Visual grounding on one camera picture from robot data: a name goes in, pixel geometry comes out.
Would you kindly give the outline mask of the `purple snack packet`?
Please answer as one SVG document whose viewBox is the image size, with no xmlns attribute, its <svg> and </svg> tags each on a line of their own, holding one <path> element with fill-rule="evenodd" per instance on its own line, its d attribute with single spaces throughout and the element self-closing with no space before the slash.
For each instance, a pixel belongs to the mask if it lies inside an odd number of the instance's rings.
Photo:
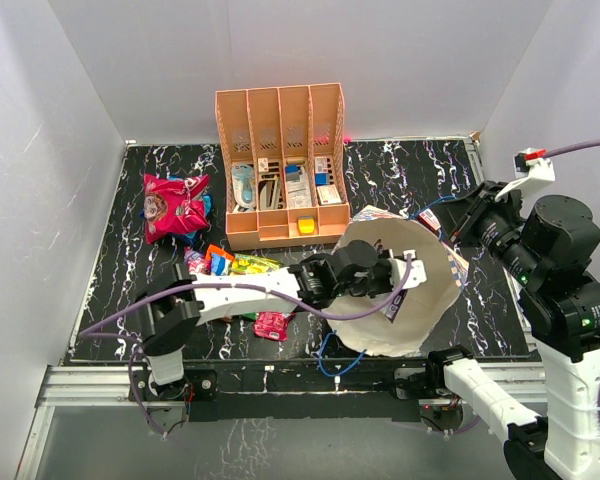
<svg viewBox="0 0 600 480">
<path fill-rule="evenodd" d="M 382 314 L 390 323 L 394 323 L 407 295 L 407 290 L 401 290 L 390 303 L 381 309 Z"/>
</svg>

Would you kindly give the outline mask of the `blue checkered paper bag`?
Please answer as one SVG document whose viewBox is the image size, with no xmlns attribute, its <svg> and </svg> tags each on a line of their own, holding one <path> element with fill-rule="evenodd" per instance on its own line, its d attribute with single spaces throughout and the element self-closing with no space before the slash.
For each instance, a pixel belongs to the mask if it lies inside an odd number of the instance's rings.
<svg viewBox="0 0 600 480">
<path fill-rule="evenodd" d="M 349 349 L 370 356 L 416 355 L 442 315 L 459 298 L 468 276 L 469 263 L 441 240 L 440 224 L 427 209 L 416 220 L 367 205 L 354 215 L 337 245 L 364 240 L 378 250 L 415 250 L 424 262 L 427 281 L 408 293 L 394 323 L 381 310 L 367 317 L 327 321 Z"/>
</svg>

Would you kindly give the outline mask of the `small pink snack packet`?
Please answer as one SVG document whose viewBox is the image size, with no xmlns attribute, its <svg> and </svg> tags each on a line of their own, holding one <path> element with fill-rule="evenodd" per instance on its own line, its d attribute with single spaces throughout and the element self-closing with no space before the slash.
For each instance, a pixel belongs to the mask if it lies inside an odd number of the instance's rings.
<svg viewBox="0 0 600 480">
<path fill-rule="evenodd" d="M 284 342 L 288 337 L 288 325 L 294 317 L 294 313 L 260 312 L 253 325 L 254 333 L 260 338 Z"/>
</svg>

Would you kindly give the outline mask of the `green snack packet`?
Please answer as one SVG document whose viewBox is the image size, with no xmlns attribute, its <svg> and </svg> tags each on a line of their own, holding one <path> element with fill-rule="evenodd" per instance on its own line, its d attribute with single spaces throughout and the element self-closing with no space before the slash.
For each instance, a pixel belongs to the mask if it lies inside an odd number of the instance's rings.
<svg viewBox="0 0 600 480">
<path fill-rule="evenodd" d="M 264 274 L 277 271 L 283 264 L 277 260 L 262 256 L 236 253 L 231 263 L 231 275 Z"/>
</svg>

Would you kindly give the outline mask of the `purple Fox's candy bag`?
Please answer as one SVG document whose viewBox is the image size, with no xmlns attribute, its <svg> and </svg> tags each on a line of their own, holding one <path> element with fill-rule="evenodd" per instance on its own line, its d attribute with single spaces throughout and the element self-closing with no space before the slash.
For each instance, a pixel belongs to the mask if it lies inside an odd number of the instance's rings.
<svg viewBox="0 0 600 480">
<path fill-rule="evenodd" d="M 187 248 L 184 253 L 184 260 L 190 275 L 210 273 L 210 261 L 206 259 L 205 255 Z"/>
</svg>

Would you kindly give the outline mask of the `blue snack box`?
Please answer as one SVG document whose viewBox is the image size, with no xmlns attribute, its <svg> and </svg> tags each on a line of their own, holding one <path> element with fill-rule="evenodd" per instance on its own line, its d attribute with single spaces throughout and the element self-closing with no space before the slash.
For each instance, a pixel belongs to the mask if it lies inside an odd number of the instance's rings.
<svg viewBox="0 0 600 480">
<path fill-rule="evenodd" d="M 234 258 L 217 253 L 211 254 L 210 273 L 215 276 L 226 276 L 231 271 Z"/>
</svg>

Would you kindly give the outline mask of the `orange Fox's candy bag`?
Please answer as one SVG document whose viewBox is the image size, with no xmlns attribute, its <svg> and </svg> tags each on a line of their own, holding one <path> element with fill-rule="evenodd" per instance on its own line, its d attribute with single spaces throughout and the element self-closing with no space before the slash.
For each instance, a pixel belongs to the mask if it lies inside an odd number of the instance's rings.
<svg viewBox="0 0 600 480">
<path fill-rule="evenodd" d="M 208 248 L 206 250 L 205 260 L 207 262 L 211 262 L 214 255 L 225 258 L 229 263 L 234 261 L 234 256 L 230 252 L 224 250 L 223 248 L 221 248 L 217 245 L 211 244 L 208 246 Z"/>
</svg>

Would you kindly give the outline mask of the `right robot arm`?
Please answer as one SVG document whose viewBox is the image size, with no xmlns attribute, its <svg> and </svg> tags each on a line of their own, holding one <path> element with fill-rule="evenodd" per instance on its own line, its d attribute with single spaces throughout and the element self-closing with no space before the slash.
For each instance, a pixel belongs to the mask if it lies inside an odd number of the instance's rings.
<svg viewBox="0 0 600 480">
<path fill-rule="evenodd" d="M 600 282 L 588 270 L 600 243 L 591 210 L 564 195 L 523 197 L 486 181 L 433 207 L 447 239 L 483 247 L 519 284 L 545 373 L 547 412 L 515 400 L 463 347 L 428 356 L 435 395 L 465 400 L 502 444 L 518 479 L 600 479 Z"/>
</svg>

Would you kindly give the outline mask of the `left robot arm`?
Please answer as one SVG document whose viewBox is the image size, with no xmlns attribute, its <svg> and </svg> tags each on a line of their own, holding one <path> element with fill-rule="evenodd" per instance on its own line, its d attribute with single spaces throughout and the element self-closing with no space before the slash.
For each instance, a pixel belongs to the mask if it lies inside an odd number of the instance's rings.
<svg viewBox="0 0 600 480">
<path fill-rule="evenodd" d="M 149 369 L 146 387 L 157 398 L 191 392 L 183 349 L 199 325 L 260 312 L 301 311 L 340 322 L 362 319 L 393 300 L 411 267 L 410 256 L 377 251 L 363 240 L 259 274 L 192 275 L 173 267 L 135 298 Z"/>
</svg>

